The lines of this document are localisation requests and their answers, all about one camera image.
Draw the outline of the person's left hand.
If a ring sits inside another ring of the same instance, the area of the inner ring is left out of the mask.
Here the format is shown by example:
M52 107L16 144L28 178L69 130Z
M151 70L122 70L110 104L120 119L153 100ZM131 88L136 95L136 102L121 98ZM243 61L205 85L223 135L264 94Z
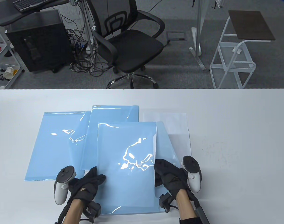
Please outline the person's left hand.
M71 192L70 198L67 203L71 203L73 200L81 200L85 206L93 201L95 198L98 187L106 180L105 175L99 175L97 173L97 167L93 167L82 178L74 178L69 181L69 191Z

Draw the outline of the person's right hand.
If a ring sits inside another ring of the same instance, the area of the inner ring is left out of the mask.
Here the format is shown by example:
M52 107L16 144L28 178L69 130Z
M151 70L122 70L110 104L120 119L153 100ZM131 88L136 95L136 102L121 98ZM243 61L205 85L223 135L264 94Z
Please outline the person's right hand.
M155 187L163 185L175 199L180 190L191 191L188 186L188 173L164 159L156 159L154 164Z

